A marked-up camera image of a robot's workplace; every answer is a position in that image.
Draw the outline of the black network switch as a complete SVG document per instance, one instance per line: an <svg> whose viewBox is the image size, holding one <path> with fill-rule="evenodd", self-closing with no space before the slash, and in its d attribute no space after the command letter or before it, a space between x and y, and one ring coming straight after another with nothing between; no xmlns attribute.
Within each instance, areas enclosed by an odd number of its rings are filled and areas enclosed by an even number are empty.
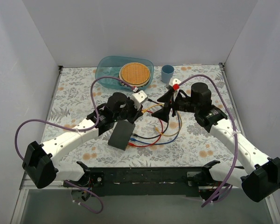
<svg viewBox="0 0 280 224"><path fill-rule="evenodd" d="M108 145L125 151L134 129L135 124L125 120L118 121L110 136Z"/></svg>

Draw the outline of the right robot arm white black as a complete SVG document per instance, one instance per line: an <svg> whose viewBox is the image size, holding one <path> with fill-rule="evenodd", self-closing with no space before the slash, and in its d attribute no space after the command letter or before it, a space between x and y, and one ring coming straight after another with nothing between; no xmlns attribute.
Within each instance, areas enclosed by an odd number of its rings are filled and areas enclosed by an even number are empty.
<svg viewBox="0 0 280 224"><path fill-rule="evenodd" d="M169 114L175 116L176 112L192 112L196 122L220 140L243 166L242 170L235 168L228 175L228 168L218 161L212 161L203 166L202 172L193 178L194 181L212 185L228 176L227 183L241 188L254 202L280 189L280 158L270 158L233 127L227 115L212 104L207 84L193 84L190 96L180 89L179 80L167 84L167 89L158 99L158 102L164 103L163 108L152 116L168 122Z"/></svg>

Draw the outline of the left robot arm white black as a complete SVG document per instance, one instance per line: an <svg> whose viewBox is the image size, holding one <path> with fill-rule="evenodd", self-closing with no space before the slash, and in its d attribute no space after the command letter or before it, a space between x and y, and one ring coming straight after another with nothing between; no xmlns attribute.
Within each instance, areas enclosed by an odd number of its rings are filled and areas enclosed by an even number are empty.
<svg viewBox="0 0 280 224"><path fill-rule="evenodd" d="M116 92L105 104L83 119L73 131L65 132L41 144L36 141L27 147L22 167L39 189L53 181L73 181L84 187L90 181L90 170L78 161L69 165L60 160L85 142L94 139L114 127L121 120L131 124L142 116L143 103L147 100L144 91L127 97Z"/></svg>

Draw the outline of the floral table mat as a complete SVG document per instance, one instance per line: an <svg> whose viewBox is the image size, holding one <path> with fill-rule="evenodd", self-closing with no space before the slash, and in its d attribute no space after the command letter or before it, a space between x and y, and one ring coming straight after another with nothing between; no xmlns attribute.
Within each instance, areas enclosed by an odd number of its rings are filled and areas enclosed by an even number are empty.
<svg viewBox="0 0 280 224"><path fill-rule="evenodd" d="M95 81L96 68L64 68L56 88L49 120L67 128L78 125L105 103L113 90ZM224 76L218 65L175 66L174 77L185 81L182 89L190 94L191 85L204 82L212 92L212 103L224 112L235 114ZM134 139L125 151L108 145L107 131L61 159L70 164L81 161L89 167L189 167L218 160L232 164L233 154L215 137L200 127L192 113L181 113L182 127L176 117L164 124L165 135L157 138L159 121L146 112L137 119Z"/></svg>

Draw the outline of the blue plastic cup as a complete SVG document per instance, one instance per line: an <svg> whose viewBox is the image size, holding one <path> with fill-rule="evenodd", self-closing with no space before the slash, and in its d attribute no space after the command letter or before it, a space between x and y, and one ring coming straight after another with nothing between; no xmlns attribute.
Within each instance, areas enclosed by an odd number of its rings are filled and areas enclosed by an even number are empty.
<svg viewBox="0 0 280 224"><path fill-rule="evenodd" d="M174 73L174 67L171 65L164 65L161 69L161 81L163 83L168 83L172 78Z"/></svg>

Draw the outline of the woven wicker round plate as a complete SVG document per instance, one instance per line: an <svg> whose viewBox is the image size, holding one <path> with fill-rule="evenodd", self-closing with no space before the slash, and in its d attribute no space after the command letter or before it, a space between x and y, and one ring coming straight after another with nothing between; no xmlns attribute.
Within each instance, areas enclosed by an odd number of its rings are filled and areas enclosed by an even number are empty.
<svg viewBox="0 0 280 224"><path fill-rule="evenodd" d="M148 84L151 72L144 64L128 63L120 69L119 78L132 86L143 87Z"/></svg>

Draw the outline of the teal plastic tub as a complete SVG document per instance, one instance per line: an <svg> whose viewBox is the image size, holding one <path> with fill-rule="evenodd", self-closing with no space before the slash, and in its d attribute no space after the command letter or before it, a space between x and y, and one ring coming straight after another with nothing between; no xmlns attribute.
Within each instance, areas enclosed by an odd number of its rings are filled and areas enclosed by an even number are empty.
<svg viewBox="0 0 280 224"><path fill-rule="evenodd" d="M152 82L154 77L154 65L151 61L142 58L124 57L124 56L107 56L103 58L96 69L95 78L111 76L119 78L120 69L128 63L141 63L150 71L150 79L143 87L138 87L140 90L145 90ZM111 78L104 78L98 81L103 87L114 90L127 90L131 89L122 84L120 81Z"/></svg>

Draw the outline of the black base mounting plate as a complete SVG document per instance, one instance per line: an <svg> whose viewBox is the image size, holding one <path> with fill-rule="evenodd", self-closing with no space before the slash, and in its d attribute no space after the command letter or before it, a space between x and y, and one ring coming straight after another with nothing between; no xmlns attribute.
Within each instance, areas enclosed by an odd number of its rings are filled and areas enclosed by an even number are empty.
<svg viewBox="0 0 280 224"><path fill-rule="evenodd" d="M199 189L217 182L203 176L202 167L89 168L86 177L73 181L91 187L99 197L184 195L199 196Z"/></svg>

